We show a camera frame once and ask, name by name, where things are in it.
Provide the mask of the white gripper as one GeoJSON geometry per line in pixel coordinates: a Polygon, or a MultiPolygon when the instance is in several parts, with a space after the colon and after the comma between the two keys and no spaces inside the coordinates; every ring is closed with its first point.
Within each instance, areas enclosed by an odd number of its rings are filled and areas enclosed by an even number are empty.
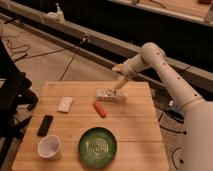
{"type": "Polygon", "coordinates": [[[127,60],[124,63],[117,64],[112,68],[114,72],[120,72],[124,75],[120,76],[117,79],[116,84],[113,86],[114,90],[119,90],[126,85],[126,83],[128,82],[128,78],[125,76],[136,75],[136,71],[133,69],[133,66],[134,66],[133,62],[131,60],[127,60]]]}

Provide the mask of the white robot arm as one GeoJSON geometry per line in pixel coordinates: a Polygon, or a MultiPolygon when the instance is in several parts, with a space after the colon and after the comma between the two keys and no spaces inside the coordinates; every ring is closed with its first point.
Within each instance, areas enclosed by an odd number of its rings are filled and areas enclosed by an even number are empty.
{"type": "Polygon", "coordinates": [[[205,100],[166,62],[165,56],[155,43],[145,43],[136,56],[112,68],[123,75],[115,88],[122,88],[128,78],[152,67],[184,115],[179,171],[213,171],[213,101],[205,100]]]}

